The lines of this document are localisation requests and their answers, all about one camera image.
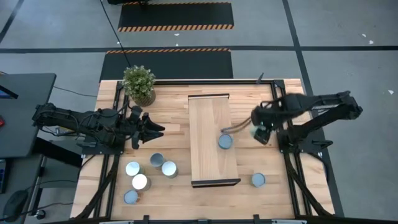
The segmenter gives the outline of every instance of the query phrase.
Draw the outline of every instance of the orange and black stripe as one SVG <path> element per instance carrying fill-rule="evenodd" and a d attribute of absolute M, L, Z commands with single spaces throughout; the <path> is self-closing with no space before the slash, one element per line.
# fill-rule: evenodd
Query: orange and black stripe
<path fill-rule="evenodd" d="M 136 50 L 125 50 L 124 53 L 167 53 L 167 52 L 225 52 L 231 51 L 227 48 L 197 48 L 197 49 L 136 49 Z M 107 54 L 121 54 L 122 50 L 109 50 L 106 52 Z"/>
<path fill-rule="evenodd" d="M 147 7 L 143 11 L 137 2 L 125 3 L 118 31 L 225 30 L 234 27 L 230 2 L 151 3 Z"/>
<path fill-rule="evenodd" d="M 145 31 L 170 31 L 170 30 L 221 30 L 232 29 L 232 24 L 208 25 L 174 25 L 174 26 L 144 26 L 144 27 L 119 27 L 119 32 L 145 32 Z"/>

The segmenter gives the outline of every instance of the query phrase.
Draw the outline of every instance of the gray floor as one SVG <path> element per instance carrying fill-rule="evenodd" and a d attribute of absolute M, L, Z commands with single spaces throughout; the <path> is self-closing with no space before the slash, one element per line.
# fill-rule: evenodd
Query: gray floor
<path fill-rule="evenodd" d="M 178 2 L 183 0 L 154 0 Z M 126 47 L 293 46 L 281 0 L 230 0 L 233 30 L 123 33 Z M 17 0 L 0 0 L 0 30 Z M 289 0 L 301 46 L 398 45 L 398 1 Z M 106 10 L 116 25 L 121 6 Z M 97 0 L 25 0 L 0 49 L 117 47 Z M 304 52 L 314 94 L 351 90 L 364 112 L 325 130 L 335 143 L 330 157 L 346 217 L 398 220 L 398 52 Z M 235 78 L 301 78 L 295 52 L 236 50 Z M 56 85 L 95 95 L 104 53 L 0 54 L 7 73 L 54 72 Z M 57 106 L 92 110 L 95 98 L 54 90 Z M 73 189 L 46 190 L 41 205 L 73 201 Z M 48 208 L 42 222 L 66 220 L 71 207 Z M 30 218 L 29 223 L 37 223 Z"/>

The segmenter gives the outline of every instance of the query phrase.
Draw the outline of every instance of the black desk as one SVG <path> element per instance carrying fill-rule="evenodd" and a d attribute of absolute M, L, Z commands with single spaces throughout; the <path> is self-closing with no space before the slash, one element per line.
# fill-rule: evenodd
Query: black desk
<path fill-rule="evenodd" d="M 37 105 L 48 102 L 55 82 L 53 73 L 0 75 L 0 85 L 13 91 L 18 99 L 0 99 L 0 115 L 5 125 L 0 128 L 0 158 L 9 159 L 9 178 L 6 193 L 0 194 L 0 217 L 9 197 L 17 190 L 28 187 L 29 198 L 22 212 L 35 210 L 39 204 L 40 183 L 47 157 L 58 159 L 75 167 L 81 166 L 79 154 L 70 152 L 37 137 L 32 117 Z M 23 223 L 25 215 L 15 223 Z"/>

